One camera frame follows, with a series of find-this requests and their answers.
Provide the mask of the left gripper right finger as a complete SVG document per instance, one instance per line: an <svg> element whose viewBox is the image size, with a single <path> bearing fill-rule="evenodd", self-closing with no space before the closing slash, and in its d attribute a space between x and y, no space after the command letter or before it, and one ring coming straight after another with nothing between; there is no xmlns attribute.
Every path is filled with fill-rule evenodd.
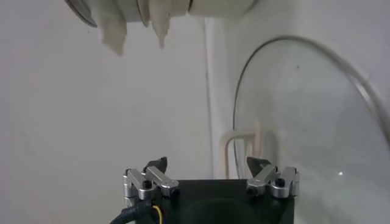
<svg viewBox="0 0 390 224"><path fill-rule="evenodd" d="M282 171L266 159L247 157L247 165L252 174L246 183L250 197L259 197L269 192L274 198L297 197L299 195L299 172L295 167L285 167Z"/></svg>

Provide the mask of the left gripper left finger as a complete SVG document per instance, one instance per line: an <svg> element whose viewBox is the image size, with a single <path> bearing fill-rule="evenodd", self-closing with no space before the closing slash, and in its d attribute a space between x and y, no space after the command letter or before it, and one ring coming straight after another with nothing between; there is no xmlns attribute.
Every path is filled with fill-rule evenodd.
<svg viewBox="0 0 390 224"><path fill-rule="evenodd" d="M122 175L125 207L153 200L158 193L165 198L176 198L180 194L179 182L166 175L167 167L168 158L164 156L149 161L142 171L126 169Z"/></svg>

